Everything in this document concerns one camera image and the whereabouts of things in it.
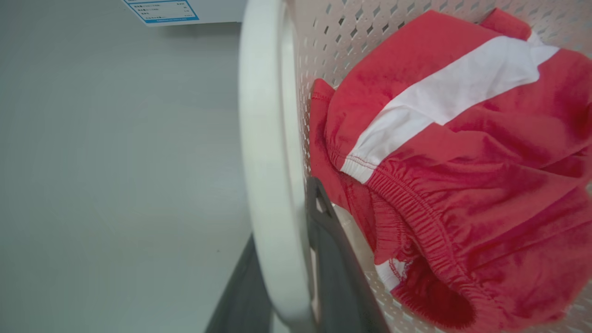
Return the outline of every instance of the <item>white laundry basket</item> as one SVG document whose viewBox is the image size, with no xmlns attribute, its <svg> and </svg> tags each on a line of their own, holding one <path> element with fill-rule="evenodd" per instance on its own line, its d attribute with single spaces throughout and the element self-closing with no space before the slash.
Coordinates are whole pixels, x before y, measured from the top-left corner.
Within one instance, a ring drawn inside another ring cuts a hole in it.
<svg viewBox="0 0 592 333">
<path fill-rule="evenodd" d="M 265 285 L 292 331 L 311 332 L 315 322 L 304 211 L 313 81 L 323 78 L 337 87 L 374 47 L 428 10 L 478 23 L 495 7 L 528 22 L 543 42 L 592 57 L 589 0 L 249 1 L 239 75 L 247 192 Z M 338 214 L 392 332 L 440 332 L 384 290 L 356 223 L 344 210 Z M 528 331 L 592 332 L 592 284 L 564 321 Z"/>
</svg>

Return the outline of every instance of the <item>white wall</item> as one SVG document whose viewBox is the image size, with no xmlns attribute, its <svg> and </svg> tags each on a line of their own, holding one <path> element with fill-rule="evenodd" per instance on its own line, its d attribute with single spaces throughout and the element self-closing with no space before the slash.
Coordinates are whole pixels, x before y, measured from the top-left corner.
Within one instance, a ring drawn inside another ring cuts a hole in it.
<svg viewBox="0 0 592 333">
<path fill-rule="evenodd" d="M 0 1 L 0 332 L 200 332 L 250 233 L 238 24 Z"/>
</svg>

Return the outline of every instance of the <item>sticker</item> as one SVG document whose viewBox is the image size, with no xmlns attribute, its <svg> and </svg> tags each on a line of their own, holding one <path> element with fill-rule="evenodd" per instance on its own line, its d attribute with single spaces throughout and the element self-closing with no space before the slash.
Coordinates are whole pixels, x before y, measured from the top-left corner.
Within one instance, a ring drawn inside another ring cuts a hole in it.
<svg viewBox="0 0 592 333">
<path fill-rule="evenodd" d="M 149 2 L 146 0 L 126 0 L 126 3 L 146 23 L 196 21 L 200 19 L 187 0 Z"/>
</svg>

